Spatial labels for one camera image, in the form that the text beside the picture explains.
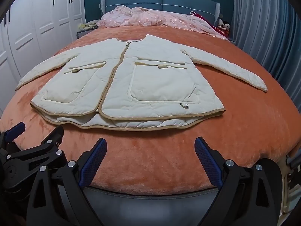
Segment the cream quilted jacket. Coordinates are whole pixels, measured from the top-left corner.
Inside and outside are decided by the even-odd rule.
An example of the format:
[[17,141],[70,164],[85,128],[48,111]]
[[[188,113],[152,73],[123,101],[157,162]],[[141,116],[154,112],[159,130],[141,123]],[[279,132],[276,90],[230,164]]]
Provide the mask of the cream quilted jacket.
[[52,124],[130,131],[185,129],[225,111],[197,64],[267,92],[253,72],[153,35],[129,41],[111,38],[66,50],[35,66],[18,86],[57,71],[30,102]]

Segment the orange plush bed blanket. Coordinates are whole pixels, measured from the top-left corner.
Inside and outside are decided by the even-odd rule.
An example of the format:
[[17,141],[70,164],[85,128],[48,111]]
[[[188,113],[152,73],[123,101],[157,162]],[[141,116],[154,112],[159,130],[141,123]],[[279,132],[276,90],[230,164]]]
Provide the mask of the orange plush bed blanket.
[[81,47],[109,38],[142,39],[155,35],[215,54],[260,76],[262,92],[209,66],[198,66],[222,101],[223,115],[189,129],[151,132],[80,129],[64,126],[60,148],[68,160],[104,138],[107,154],[93,180],[102,189],[139,195],[178,194],[211,186],[195,151],[201,136],[224,158],[252,166],[260,158],[279,161],[300,146],[300,113],[278,82],[252,57],[228,41],[171,27],[100,28],[71,43]]

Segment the grey nightstand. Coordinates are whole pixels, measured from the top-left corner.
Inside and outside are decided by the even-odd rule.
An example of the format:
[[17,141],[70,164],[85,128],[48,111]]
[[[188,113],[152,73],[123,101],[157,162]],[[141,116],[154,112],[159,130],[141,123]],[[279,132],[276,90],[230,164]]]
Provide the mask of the grey nightstand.
[[89,30],[81,30],[77,32],[77,39],[87,35],[88,33],[92,32],[93,29],[89,29]]

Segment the clutter on nightstand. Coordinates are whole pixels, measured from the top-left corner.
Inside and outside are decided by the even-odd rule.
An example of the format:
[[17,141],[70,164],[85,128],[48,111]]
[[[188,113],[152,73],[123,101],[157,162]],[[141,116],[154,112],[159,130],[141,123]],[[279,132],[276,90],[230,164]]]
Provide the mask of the clutter on nightstand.
[[85,24],[80,24],[78,26],[79,31],[83,31],[83,30],[93,30],[93,29],[97,29],[99,27],[100,24],[100,20],[96,19],[93,21],[89,21]]

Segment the white wardrobe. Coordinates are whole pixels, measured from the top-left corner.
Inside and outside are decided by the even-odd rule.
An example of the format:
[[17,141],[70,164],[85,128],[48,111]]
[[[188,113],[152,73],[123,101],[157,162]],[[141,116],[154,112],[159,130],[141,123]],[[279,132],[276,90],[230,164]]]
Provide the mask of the white wardrobe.
[[84,0],[15,0],[1,19],[1,111],[19,80],[77,39]]

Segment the pink sequined quilt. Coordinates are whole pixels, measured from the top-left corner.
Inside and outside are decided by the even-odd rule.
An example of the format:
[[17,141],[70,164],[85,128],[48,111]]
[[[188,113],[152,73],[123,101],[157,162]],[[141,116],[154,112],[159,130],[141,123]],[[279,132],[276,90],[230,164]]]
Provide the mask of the pink sequined quilt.
[[105,13],[100,19],[99,27],[123,26],[164,26],[176,29],[207,34],[212,37],[228,40],[227,37],[217,32],[215,26],[190,14],[180,14],[162,10],[153,10],[143,7],[129,8],[125,5],[117,6]]

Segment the plush toy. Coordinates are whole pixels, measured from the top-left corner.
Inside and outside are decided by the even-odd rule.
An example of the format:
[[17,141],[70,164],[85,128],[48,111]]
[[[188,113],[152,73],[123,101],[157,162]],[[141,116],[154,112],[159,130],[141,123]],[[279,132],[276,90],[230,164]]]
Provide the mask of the plush toy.
[[226,21],[223,21],[221,18],[217,20],[216,25],[217,32],[223,36],[229,38],[230,36],[230,24]]

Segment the grey blue curtain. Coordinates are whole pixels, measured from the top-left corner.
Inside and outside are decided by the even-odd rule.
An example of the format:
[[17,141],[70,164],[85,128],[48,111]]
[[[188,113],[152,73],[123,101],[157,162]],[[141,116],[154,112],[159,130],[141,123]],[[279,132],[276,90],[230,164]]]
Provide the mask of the grey blue curtain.
[[288,0],[234,0],[231,36],[300,109],[300,18]]

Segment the red pillow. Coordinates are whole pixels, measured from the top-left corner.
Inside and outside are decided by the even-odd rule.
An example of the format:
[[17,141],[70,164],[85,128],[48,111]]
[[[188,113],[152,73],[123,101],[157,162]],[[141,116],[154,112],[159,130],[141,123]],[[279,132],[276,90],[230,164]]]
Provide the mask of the red pillow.
[[198,18],[201,18],[201,19],[205,20],[205,18],[202,15],[196,13],[195,11],[190,11],[190,15],[193,15],[193,16],[196,16]]

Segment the blue upholstered headboard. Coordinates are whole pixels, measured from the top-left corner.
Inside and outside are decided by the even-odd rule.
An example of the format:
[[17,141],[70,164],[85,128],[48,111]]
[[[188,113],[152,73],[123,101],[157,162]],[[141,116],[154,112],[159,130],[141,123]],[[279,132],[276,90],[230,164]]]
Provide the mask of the blue upholstered headboard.
[[194,11],[212,25],[217,25],[220,15],[220,3],[211,0],[100,0],[102,15],[122,5],[181,14],[190,14]]

